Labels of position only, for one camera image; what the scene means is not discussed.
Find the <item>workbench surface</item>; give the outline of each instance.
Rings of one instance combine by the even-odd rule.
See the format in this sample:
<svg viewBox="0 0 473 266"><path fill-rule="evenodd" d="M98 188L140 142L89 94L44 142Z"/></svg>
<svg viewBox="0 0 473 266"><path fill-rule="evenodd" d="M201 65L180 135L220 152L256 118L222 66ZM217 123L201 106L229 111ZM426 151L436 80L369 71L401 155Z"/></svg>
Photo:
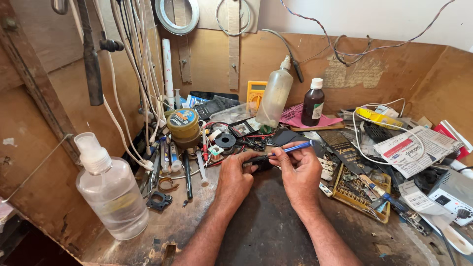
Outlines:
<svg viewBox="0 0 473 266"><path fill-rule="evenodd" d="M185 208L185 180L175 180L180 186L167 193L173 202L162 212L149 210L149 224L143 233L119 241L104 231L80 260L87 266L169 265L173 256L173 246L169 244L176 245L175 254L185 247L213 201L219 169L220 166L207 169L209 185L205 187L201 186L199 174L192 177L194 199ZM402 224L396 213L391 212L385 225L322 192L320 199L327 218L364 265L431 265L412 236L419 238L440 265L452 265L439 237L424 237L407 228L414 233L409 236L403 228L409 226ZM454 256L458 265L469 265L457 252ZM284 192L279 169L254 174L253 187L228 226L216 265L319 265L309 234Z"/></svg>

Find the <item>pink paper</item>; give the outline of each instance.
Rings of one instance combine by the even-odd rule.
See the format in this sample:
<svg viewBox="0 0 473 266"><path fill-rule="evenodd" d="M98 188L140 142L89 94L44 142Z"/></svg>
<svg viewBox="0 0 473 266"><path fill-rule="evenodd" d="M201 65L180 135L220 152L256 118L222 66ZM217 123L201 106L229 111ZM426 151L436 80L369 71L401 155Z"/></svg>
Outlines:
<svg viewBox="0 0 473 266"><path fill-rule="evenodd" d="M302 117L302 106L303 104L295 105L291 108L288 108L282 112L281 119L279 122L289 124L291 126L296 126L300 128L308 128L311 126L306 126L300 121ZM319 124L317 127L328 126L343 121L341 118L328 118L324 115L320 117Z"/></svg>

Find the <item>hand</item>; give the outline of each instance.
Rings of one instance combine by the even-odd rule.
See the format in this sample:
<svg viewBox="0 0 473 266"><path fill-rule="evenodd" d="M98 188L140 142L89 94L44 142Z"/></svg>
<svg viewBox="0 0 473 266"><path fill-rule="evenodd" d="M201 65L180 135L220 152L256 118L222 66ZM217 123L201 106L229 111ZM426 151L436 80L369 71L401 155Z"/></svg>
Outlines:
<svg viewBox="0 0 473 266"><path fill-rule="evenodd" d="M287 149L302 143L305 143L305 141L291 142L282 148ZM314 149L308 147L291 151L288 155L282 148L271 150L276 156L269 153L269 162L281 167L284 189L292 208L298 214L320 211L318 193L322 165L315 155Z"/></svg>
<svg viewBox="0 0 473 266"><path fill-rule="evenodd" d="M231 215L237 211L250 192L251 185L253 184L253 176L251 174L258 169L257 165L243 168L243 162L258 155L254 151L247 151L230 155L222 162L214 202L220 208L228 208L232 212Z"/></svg>

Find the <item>yellow multimeter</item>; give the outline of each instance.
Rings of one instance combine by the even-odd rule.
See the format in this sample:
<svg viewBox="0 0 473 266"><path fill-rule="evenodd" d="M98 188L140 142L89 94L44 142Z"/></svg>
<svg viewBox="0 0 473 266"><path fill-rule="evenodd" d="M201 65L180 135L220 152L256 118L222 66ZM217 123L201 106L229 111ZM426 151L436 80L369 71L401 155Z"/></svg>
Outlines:
<svg viewBox="0 0 473 266"><path fill-rule="evenodd" d="M267 81L248 81L248 91L246 92L246 102L255 102L256 110L260 107L261 99L263 98L264 90L266 89Z"/></svg>

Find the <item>white wall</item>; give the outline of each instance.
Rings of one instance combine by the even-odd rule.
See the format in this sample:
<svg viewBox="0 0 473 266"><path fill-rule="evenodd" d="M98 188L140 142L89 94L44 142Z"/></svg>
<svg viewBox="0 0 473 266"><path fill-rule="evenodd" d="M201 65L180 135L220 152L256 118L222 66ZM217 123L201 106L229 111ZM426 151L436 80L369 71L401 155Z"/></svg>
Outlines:
<svg viewBox="0 0 473 266"><path fill-rule="evenodd" d="M284 0L293 12L316 18L328 35L406 41L432 21L448 0ZM450 3L415 41L445 44L473 52L473 1ZM320 34L312 20L287 12L279 0L261 0L258 29L279 32Z"/></svg>

